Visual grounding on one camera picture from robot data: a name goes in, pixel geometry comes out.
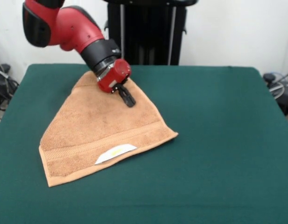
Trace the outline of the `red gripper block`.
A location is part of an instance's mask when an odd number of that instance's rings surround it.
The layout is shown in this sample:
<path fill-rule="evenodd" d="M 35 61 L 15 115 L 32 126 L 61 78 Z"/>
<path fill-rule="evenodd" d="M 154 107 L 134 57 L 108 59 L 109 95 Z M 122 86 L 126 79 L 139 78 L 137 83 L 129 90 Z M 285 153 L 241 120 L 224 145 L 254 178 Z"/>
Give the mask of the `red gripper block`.
<path fill-rule="evenodd" d="M 129 63 L 124 59 L 116 59 L 97 77 L 98 87 L 106 93 L 118 91 L 123 102 L 131 108 L 136 105 L 136 101 L 124 86 L 130 75 L 131 67 Z"/>

